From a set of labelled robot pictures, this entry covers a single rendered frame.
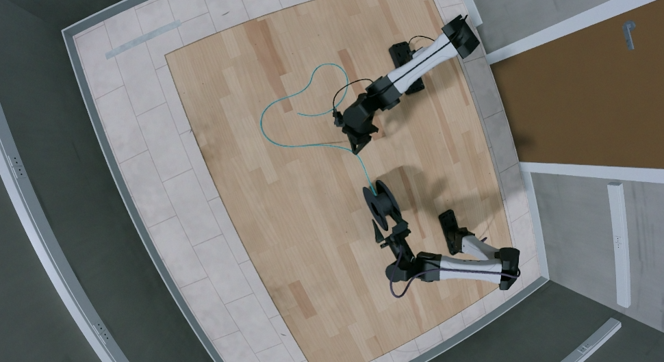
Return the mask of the black cable reel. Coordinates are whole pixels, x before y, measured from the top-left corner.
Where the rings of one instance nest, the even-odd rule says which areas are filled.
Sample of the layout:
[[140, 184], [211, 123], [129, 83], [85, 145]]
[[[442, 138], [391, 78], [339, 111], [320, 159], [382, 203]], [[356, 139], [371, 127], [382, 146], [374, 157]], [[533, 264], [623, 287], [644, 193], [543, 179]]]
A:
[[363, 195], [375, 220], [384, 231], [388, 231], [389, 227], [386, 216], [390, 215], [393, 219], [390, 213], [390, 210], [392, 209], [399, 217], [402, 218], [400, 208], [393, 194], [390, 192], [389, 188], [386, 186], [386, 184], [384, 184], [384, 182], [381, 180], [376, 180], [376, 190], [378, 195], [374, 196], [367, 187], [363, 187]]

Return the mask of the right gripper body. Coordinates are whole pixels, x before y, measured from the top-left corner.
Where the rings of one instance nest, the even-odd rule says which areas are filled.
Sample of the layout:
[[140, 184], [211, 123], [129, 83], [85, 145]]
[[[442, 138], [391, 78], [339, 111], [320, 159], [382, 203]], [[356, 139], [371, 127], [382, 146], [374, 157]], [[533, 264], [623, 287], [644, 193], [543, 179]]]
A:
[[[341, 112], [333, 112], [333, 117], [338, 117], [339, 121], [344, 122]], [[374, 116], [368, 117], [358, 128], [352, 128], [346, 125], [342, 127], [342, 132], [351, 135], [351, 139], [353, 140], [352, 143], [355, 145], [371, 140], [372, 136], [370, 134], [374, 132], [378, 133], [379, 131], [379, 128], [372, 124], [373, 118]]]

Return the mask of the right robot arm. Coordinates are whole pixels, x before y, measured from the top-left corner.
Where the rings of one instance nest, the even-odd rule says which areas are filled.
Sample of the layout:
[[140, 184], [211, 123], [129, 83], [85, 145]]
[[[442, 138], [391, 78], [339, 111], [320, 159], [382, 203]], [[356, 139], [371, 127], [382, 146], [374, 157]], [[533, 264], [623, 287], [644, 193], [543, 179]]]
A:
[[[458, 54], [462, 59], [469, 56], [480, 42], [466, 22], [463, 23], [458, 34], [453, 38], [454, 40], [450, 41], [462, 22], [462, 15], [458, 15], [443, 26], [441, 28], [443, 33], [428, 48], [421, 47], [417, 51], [415, 49], [411, 51], [406, 41], [393, 44], [392, 51], [399, 68], [392, 70], [385, 77], [380, 76], [365, 88], [367, 93], [359, 94], [357, 100], [344, 110], [344, 122], [335, 117], [334, 125], [336, 127], [348, 125], [353, 128], [361, 126], [368, 117], [374, 116], [378, 108], [383, 112], [398, 105], [400, 103], [399, 97], [406, 90], [410, 94], [423, 90], [424, 84], [421, 76], [438, 64]], [[391, 86], [372, 96], [392, 82], [394, 83]], [[367, 94], [370, 89], [369, 95], [371, 97], [368, 97]]]

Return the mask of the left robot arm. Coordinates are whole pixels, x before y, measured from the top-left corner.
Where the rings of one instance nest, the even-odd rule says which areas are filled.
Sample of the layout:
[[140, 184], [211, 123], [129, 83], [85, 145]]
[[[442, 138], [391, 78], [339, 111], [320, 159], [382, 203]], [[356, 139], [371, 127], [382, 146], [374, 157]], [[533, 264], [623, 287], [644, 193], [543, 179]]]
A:
[[[416, 279], [430, 283], [440, 279], [478, 279], [498, 283], [500, 290], [508, 290], [517, 278], [501, 273], [517, 275], [520, 251], [516, 248], [494, 248], [480, 241], [467, 227], [459, 228], [453, 210], [439, 216], [450, 254], [467, 253], [480, 260], [455, 259], [441, 254], [420, 251], [416, 258], [413, 252], [403, 253], [393, 281], [408, 281], [411, 277], [432, 269], [443, 269], [421, 274]], [[495, 259], [496, 258], [496, 259]]]

